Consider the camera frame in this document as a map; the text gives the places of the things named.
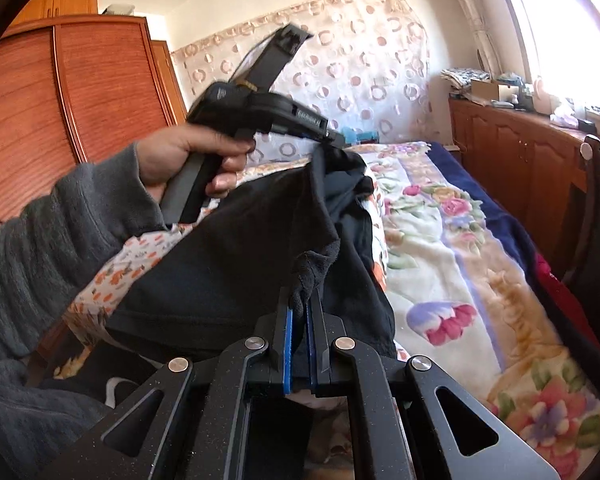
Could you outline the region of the grey sweater forearm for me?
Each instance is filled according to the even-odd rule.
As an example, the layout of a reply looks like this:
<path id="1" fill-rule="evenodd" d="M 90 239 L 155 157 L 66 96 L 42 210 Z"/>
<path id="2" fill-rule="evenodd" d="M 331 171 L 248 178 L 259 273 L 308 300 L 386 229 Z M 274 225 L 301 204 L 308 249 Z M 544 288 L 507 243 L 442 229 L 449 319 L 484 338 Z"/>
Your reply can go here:
<path id="1" fill-rule="evenodd" d="M 108 412 L 27 384 L 22 360 L 131 237 L 163 229 L 135 146 L 84 164 L 0 227 L 0 479 L 32 479 Z"/>

